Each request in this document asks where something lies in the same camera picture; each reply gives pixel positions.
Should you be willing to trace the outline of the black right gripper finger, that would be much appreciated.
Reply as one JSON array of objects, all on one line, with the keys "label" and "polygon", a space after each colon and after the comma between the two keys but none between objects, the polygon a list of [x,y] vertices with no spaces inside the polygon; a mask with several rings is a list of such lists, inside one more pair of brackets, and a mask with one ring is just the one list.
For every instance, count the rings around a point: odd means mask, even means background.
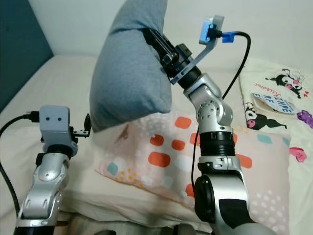
[{"label": "black right gripper finger", "polygon": [[159,42],[158,42],[159,32],[158,31],[155,31],[154,29],[150,29],[150,28],[143,28],[142,34],[148,45],[150,45],[151,47],[159,46]]}]

